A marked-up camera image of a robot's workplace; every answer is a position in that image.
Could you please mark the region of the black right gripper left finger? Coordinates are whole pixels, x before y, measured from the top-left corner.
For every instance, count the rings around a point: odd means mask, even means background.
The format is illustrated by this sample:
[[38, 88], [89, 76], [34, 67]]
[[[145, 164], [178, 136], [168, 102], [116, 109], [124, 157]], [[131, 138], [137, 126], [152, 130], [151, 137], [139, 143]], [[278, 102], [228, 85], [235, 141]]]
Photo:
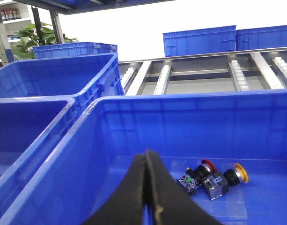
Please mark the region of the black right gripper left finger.
[[84, 225], [141, 225], [143, 224], [144, 191], [147, 160], [136, 154], [123, 178], [108, 200]]

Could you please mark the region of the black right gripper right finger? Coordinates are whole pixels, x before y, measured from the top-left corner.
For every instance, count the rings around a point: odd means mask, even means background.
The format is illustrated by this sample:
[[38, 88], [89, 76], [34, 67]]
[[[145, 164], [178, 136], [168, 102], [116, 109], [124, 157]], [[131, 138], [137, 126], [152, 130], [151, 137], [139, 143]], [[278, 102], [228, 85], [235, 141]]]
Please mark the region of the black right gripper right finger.
[[176, 184], [156, 151], [146, 149], [147, 225], [220, 225]]

